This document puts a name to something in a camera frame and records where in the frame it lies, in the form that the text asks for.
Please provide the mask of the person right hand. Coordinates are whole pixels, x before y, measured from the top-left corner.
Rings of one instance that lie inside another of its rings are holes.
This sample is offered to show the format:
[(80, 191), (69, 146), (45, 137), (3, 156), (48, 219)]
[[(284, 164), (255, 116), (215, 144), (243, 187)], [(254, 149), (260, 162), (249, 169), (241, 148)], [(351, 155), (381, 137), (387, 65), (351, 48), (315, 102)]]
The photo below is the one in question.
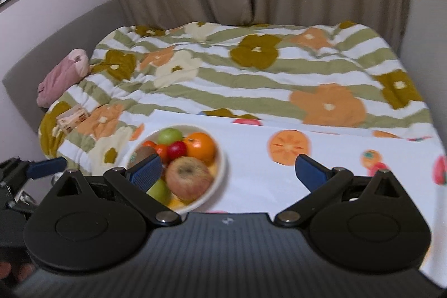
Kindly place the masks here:
[(0, 262), (0, 279), (4, 281), (9, 277), (13, 277), (19, 283), (26, 280), (35, 271), (35, 266), (32, 263), (24, 263), (18, 266), (13, 266), (10, 262)]

